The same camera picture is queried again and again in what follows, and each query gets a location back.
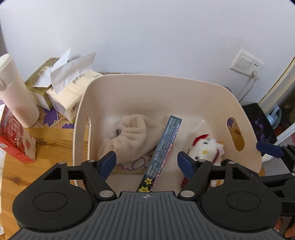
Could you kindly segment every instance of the wood grain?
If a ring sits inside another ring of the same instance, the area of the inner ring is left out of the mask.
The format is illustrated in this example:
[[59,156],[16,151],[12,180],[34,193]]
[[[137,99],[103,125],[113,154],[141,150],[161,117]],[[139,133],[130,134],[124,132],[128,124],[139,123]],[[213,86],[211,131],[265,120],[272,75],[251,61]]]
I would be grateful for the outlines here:
[[[23,164],[6,155],[2,179],[2,223],[5,238],[14,235],[19,227],[12,214],[15,197],[54,164],[65,161],[72,165],[73,129],[30,128],[36,139],[36,162]],[[84,159],[87,159],[88,134],[84,138]]]

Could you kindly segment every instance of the pink thermos bottle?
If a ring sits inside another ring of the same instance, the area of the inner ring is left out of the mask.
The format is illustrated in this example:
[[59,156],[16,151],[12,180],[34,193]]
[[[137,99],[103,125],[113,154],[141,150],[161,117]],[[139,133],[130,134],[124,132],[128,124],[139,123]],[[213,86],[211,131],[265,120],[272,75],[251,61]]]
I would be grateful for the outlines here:
[[37,122],[39,110],[8,53],[0,57],[0,99],[23,127]]

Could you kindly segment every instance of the beige storage basket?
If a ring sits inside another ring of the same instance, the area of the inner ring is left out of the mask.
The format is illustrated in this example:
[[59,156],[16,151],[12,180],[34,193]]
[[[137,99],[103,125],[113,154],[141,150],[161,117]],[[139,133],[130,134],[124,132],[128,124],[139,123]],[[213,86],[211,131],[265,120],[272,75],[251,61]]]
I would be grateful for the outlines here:
[[[256,150],[256,137],[251,124],[235,96],[220,85],[176,77],[139,74],[112,74],[93,81],[87,88],[78,110],[73,143],[73,165],[83,159],[85,122],[90,119],[88,159],[98,158],[98,149],[110,126],[124,115],[143,114],[161,121],[170,115],[182,119],[172,151],[169,154],[154,191],[181,189],[183,174],[177,166],[177,153],[191,147],[202,134],[224,144],[223,159],[229,158],[259,172],[261,153]],[[227,127],[234,118],[245,146],[237,151]],[[142,174],[112,173],[110,187],[121,191],[136,191]]]

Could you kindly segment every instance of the electrical socket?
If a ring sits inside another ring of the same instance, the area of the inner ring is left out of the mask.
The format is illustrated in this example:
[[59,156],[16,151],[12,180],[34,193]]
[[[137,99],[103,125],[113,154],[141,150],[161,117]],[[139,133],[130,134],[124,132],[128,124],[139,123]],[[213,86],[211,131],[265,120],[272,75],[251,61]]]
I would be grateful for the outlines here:
[[250,53],[240,50],[230,69],[248,77],[252,77],[253,71],[256,70],[259,72],[262,67],[263,63],[260,60],[252,56]]

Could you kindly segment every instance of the yellow tissue package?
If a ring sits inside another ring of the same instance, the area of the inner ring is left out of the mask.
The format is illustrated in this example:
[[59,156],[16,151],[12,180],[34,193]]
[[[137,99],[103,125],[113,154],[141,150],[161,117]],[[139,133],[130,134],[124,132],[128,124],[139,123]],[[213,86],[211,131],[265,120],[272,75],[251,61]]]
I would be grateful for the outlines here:
[[78,107],[83,94],[89,84],[102,74],[90,71],[77,76],[68,84],[60,94],[56,94],[51,87],[46,91],[53,107],[60,112],[70,123],[74,123],[78,112]]

